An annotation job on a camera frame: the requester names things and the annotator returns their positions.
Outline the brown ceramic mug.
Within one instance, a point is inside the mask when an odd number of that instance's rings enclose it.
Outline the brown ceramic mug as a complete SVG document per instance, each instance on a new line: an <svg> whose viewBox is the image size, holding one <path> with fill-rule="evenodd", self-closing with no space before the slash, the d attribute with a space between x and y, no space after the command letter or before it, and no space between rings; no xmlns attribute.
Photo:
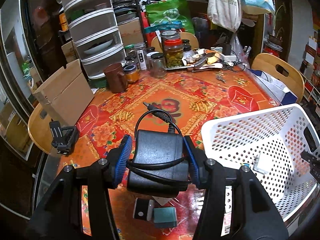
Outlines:
<svg viewBox="0 0 320 240"><path fill-rule="evenodd" d="M108 87L114 94L122 93L128 88L128 81L121 63L114 63L104 69Z"/></svg>

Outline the wooden chair left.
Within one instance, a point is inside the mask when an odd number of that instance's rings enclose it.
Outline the wooden chair left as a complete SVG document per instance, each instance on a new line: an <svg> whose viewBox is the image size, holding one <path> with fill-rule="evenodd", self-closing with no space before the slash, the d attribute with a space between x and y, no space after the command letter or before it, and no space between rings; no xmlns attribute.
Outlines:
<svg viewBox="0 0 320 240"><path fill-rule="evenodd" d="M28 134L33 143L44 153L50 154L53 140L49 123L52 121L50 115L39 103L30 115L28 121Z"/></svg>

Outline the green shopping bag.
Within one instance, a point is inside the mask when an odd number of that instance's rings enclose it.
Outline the green shopping bag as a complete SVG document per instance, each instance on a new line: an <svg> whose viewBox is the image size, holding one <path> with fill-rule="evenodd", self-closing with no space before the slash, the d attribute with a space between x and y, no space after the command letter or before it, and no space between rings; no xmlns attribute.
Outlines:
<svg viewBox="0 0 320 240"><path fill-rule="evenodd" d="M147 4L145 12L151 26L180 21L186 32L195 34L187 0L167 0Z"/></svg>

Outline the black and white cube charger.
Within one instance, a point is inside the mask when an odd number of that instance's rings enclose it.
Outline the black and white cube charger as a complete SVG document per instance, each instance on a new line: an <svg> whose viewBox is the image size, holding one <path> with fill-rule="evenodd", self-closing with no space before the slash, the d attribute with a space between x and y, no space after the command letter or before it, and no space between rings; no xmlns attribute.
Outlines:
<svg viewBox="0 0 320 240"><path fill-rule="evenodd" d="M133 218L148 222L151 221L154 206L155 201L152 199L136 198L133 208Z"/></svg>

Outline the orange honey jar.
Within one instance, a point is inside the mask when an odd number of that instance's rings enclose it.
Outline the orange honey jar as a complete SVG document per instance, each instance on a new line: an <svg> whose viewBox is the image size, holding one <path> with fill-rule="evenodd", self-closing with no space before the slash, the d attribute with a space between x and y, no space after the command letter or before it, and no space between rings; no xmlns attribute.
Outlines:
<svg viewBox="0 0 320 240"><path fill-rule="evenodd" d="M139 72L137 66L132 64L123 68L128 83L135 83L139 80Z"/></svg>

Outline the white blue paper bag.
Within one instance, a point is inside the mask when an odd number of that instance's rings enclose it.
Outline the white blue paper bag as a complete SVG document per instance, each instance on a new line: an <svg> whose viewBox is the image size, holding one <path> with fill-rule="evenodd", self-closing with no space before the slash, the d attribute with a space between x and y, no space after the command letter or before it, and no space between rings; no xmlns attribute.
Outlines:
<svg viewBox="0 0 320 240"><path fill-rule="evenodd" d="M249 70L256 80L267 91L271 98L275 99L280 105L296 103L297 96L280 80L261 70Z"/></svg>

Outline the wooden chair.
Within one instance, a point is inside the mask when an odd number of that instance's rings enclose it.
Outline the wooden chair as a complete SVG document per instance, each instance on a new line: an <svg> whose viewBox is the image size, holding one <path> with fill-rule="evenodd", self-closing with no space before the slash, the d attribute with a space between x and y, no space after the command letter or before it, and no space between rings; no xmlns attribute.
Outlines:
<svg viewBox="0 0 320 240"><path fill-rule="evenodd" d="M251 68L253 70L262 70L280 80L297 96L296 103L301 102L305 86L304 80L296 68L268 53L258 54L254 58Z"/></svg>
<svg viewBox="0 0 320 240"><path fill-rule="evenodd" d="M28 134L33 143L44 153L50 154L53 140L49 123L52 121L50 115L39 103L30 115L28 121Z"/></svg>

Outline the small white charger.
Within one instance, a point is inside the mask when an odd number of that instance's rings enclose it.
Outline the small white charger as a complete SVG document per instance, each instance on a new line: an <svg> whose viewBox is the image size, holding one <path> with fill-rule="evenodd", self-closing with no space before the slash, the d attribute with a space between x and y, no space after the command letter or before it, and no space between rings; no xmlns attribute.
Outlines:
<svg viewBox="0 0 320 240"><path fill-rule="evenodd" d="M260 153L253 165L253 170L261 174L267 174L271 171L271 168L272 158L266 153Z"/></svg>

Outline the red patterned tablecloth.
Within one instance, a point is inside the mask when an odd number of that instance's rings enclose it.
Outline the red patterned tablecloth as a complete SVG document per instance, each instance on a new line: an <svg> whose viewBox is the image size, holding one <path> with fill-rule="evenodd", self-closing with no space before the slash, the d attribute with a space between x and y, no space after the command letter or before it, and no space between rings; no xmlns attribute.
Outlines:
<svg viewBox="0 0 320 240"><path fill-rule="evenodd" d="M143 116L150 103L171 114L184 135L202 148L204 122L276 106L276 101L244 71L168 72L162 79L141 72L139 80L123 93L100 89L78 120L80 137L74 152L60 159L60 167L91 165L119 145L135 127L165 132L167 124L153 115ZM114 220L121 239L191 239L204 200L194 186L168 201L177 213L177 226L157 229L152 223L134 219L138 195L127 191L124 180L109 192Z"/></svg>

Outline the white perforated plastic basket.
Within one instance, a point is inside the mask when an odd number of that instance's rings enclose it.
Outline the white perforated plastic basket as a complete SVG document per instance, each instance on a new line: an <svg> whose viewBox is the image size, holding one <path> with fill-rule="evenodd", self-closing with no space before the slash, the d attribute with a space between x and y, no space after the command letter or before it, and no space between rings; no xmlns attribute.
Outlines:
<svg viewBox="0 0 320 240"><path fill-rule="evenodd" d="M203 124L201 136L208 158L234 169L249 165L286 224L317 195L317 180L301 153L306 151L318 157L319 137L300 105L209 120ZM267 174L253 170L260 153L272 158Z"/></svg>

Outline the black power adapter with cable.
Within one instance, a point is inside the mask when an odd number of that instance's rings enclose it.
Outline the black power adapter with cable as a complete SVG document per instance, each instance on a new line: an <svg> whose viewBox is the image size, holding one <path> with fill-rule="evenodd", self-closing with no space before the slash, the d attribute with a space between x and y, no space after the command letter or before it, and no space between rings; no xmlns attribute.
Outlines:
<svg viewBox="0 0 320 240"><path fill-rule="evenodd" d="M148 111L136 122L135 154L126 162L127 189L155 197L176 197L191 184L182 133L167 111L147 102L143 104ZM139 129L141 121L149 114L167 123L168 131Z"/></svg>

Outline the white power strip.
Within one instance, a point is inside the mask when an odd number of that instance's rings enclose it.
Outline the white power strip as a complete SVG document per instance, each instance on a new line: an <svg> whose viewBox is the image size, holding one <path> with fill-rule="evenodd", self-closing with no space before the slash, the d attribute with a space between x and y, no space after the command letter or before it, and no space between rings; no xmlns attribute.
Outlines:
<svg viewBox="0 0 320 240"><path fill-rule="evenodd" d="M220 59L226 62L242 62L245 63L246 58L238 57L237 55L220 54Z"/></svg>

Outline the cardboard box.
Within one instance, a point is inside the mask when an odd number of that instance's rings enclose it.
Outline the cardboard box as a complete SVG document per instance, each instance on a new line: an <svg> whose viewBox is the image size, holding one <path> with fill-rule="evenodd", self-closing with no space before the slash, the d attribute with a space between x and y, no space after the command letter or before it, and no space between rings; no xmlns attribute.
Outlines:
<svg viewBox="0 0 320 240"><path fill-rule="evenodd" d="M79 59L58 69L33 95L49 116L63 126L75 125L94 98Z"/></svg>

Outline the empty glass jar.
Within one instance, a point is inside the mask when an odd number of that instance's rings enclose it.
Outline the empty glass jar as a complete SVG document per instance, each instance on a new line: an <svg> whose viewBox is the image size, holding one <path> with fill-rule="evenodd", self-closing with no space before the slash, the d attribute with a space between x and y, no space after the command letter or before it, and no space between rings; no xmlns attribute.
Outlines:
<svg viewBox="0 0 320 240"><path fill-rule="evenodd" d="M151 74L153 77L161 79L167 74L165 57L163 53L154 53L151 55Z"/></svg>

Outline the teal and white plug adapter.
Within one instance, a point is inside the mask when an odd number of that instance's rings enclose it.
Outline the teal and white plug adapter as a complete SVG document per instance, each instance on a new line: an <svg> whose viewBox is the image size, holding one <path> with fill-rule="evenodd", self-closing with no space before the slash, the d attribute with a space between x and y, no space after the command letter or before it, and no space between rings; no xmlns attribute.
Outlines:
<svg viewBox="0 0 320 240"><path fill-rule="evenodd" d="M175 228L177 226L176 208L173 206L154 208L153 223L155 228Z"/></svg>

